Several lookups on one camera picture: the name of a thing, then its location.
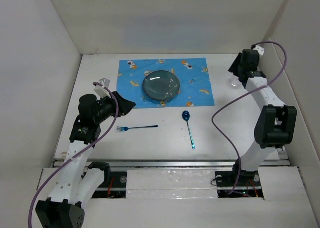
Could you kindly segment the blue space-print placemat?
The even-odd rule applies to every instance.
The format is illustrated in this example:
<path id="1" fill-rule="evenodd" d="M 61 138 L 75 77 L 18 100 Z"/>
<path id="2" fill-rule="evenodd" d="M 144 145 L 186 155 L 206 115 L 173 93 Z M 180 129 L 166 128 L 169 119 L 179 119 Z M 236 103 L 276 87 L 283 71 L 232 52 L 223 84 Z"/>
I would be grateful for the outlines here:
<path id="1" fill-rule="evenodd" d="M 144 79 L 156 71 L 175 75 L 180 87 L 173 99 L 155 101 L 143 91 Z M 161 107 L 213 106 L 209 69 L 205 58 L 129 59 L 121 60 L 118 67 L 116 90 L 137 109 Z"/>

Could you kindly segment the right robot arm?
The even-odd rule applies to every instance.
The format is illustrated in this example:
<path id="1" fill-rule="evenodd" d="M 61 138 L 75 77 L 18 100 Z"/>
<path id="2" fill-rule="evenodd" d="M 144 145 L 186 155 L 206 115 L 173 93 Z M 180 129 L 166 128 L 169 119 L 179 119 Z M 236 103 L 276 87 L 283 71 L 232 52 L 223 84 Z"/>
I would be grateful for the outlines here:
<path id="1" fill-rule="evenodd" d="M 276 148 L 290 144 L 294 137 L 297 109 L 280 100 L 268 85 L 265 74 L 258 71 L 260 55 L 256 49 L 244 49 L 229 69 L 261 110 L 254 128 L 254 142 L 237 159 L 231 172 L 231 179 L 237 185 L 252 179 L 264 160 Z"/>

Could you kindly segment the blue metal fork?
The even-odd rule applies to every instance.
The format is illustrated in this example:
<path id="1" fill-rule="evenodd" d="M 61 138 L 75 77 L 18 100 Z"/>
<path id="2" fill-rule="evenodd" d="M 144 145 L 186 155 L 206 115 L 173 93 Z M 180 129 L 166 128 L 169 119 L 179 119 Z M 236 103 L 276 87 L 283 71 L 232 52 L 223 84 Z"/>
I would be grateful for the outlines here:
<path id="1" fill-rule="evenodd" d="M 125 132 L 125 131 L 128 131 L 130 129 L 142 129 L 142 128 L 157 128 L 158 125 L 149 125 L 149 126 L 137 126 L 137 127 L 125 127 L 125 126 L 117 126 L 117 130 L 118 131 L 122 131 L 122 132 Z"/>

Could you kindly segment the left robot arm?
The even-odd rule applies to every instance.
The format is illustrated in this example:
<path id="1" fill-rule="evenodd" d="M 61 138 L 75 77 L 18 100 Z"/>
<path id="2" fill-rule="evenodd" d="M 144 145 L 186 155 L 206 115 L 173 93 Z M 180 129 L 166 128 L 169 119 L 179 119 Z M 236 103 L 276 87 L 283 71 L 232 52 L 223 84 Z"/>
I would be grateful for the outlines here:
<path id="1" fill-rule="evenodd" d="M 109 163 L 86 165 L 96 143 L 106 136 L 101 133 L 101 123 L 109 117 L 125 116 L 135 106 L 116 91 L 101 99 L 94 94 L 79 99 L 79 115 L 73 124 L 66 160 L 49 177 L 52 179 L 58 174 L 58 180 L 45 200 L 32 202 L 44 228 L 83 226 L 85 207 L 92 195 L 99 186 L 107 186 L 112 179 Z"/>

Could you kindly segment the clear drinking glass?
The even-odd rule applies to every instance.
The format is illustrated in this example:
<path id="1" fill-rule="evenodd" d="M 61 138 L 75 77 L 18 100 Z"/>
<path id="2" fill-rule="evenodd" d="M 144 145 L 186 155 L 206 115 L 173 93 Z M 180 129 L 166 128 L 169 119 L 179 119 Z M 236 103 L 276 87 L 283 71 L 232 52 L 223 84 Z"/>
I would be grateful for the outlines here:
<path id="1" fill-rule="evenodd" d="M 231 74 L 227 80 L 228 86 L 232 89 L 239 89 L 242 87 L 242 83 L 239 81 L 239 78 L 234 74 Z"/>

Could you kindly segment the dark teal ceramic plate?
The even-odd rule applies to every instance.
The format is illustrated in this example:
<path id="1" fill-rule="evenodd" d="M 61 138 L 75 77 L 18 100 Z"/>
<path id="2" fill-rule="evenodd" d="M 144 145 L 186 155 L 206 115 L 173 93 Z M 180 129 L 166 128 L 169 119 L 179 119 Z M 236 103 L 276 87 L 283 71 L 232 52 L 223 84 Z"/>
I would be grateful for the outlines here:
<path id="1" fill-rule="evenodd" d="M 179 93 L 180 80 L 170 71 L 158 70 L 145 77 L 142 84 L 144 95 L 152 102 L 170 102 Z"/>

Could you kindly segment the blue metal spoon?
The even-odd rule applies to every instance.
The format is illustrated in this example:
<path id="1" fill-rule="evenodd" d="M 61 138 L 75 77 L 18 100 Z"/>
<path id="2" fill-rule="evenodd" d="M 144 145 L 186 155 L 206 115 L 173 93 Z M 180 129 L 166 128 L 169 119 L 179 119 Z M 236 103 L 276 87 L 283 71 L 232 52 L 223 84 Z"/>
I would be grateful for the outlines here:
<path id="1" fill-rule="evenodd" d="M 191 129 L 190 129 L 190 125 L 189 125 L 189 120 L 190 120 L 190 113 L 185 110 L 183 113 L 182 113 L 182 118 L 186 121 L 186 124 L 187 124 L 187 128 L 188 128 L 188 132 L 189 132 L 189 137 L 190 137 L 190 142 L 191 142 L 191 147 L 193 150 L 195 150 L 195 142 L 194 142 L 194 139 L 193 139 L 193 136 L 192 136 L 192 132 L 191 132 Z"/>

